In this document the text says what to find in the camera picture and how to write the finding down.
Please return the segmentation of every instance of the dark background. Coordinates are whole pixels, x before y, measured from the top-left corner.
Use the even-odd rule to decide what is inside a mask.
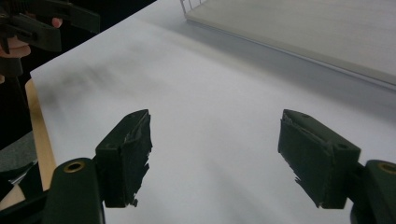
[[[101,16],[101,31],[133,15],[155,0],[71,0],[79,7],[85,7]],[[64,21],[62,25],[62,52],[47,52],[32,47],[32,53],[21,59],[24,74],[19,77],[21,90],[31,78],[30,71],[60,54],[92,38],[94,34],[80,30]],[[32,131],[29,110],[15,93],[11,80],[0,84],[0,150]]]

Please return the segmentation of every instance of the black object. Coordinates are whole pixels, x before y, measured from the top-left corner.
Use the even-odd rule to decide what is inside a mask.
[[[134,196],[149,169],[147,161],[152,147],[149,121],[146,110],[126,116],[96,148],[94,159],[105,177],[106,207],[137,205]]]
[[[105,223],[102,201],[136,205],[134,196],[149,168],[149,122],[148,110],[126,116],[99,144],[93,160],[58,166],[48,191],[1,211],[0,223]]]
[[[352,223],[396,223],[396,164],[358,163],[361,149],[319,121],[284,110],[278,152],[317,206],[342,209],[353,203]]]
[[[0,4],[0,44],[9,54],[7,39],[16,36],[20,41],[39,49],[61,51],[58,29],[23,15],[25,11],[42,17],[57,17],[91,32],[99,32],[100,17],[71,3],[57,0],[8,0]],[[23,73],[21,59],[0,58],[0,74],[17,77]]]

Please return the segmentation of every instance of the white table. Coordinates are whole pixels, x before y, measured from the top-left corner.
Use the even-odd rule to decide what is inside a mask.
[[[154,148],[137,208],[107,223],[349,223],[317,209],[277,153],[284,108],[396,161],[396,92],[186,22],[159,0],[37,68],[56,163],[92,158],[126,114],[148,108]]]

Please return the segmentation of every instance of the wire rack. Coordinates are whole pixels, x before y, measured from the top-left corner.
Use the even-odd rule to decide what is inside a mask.
[[[180,0],[184,14],[201,5],[205,0]]]

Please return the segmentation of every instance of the white surface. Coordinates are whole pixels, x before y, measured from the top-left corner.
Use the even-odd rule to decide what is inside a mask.
[[[148,108],[154,148],[137,208],[107,223],[349,223],[317,209],[277,153],[284,108],[396,161],[396,92],[187,23],[160,0],[32,73],[56,162],[92,158]]]
[[[396,1],[207,0],[186,17],[396,88]]]

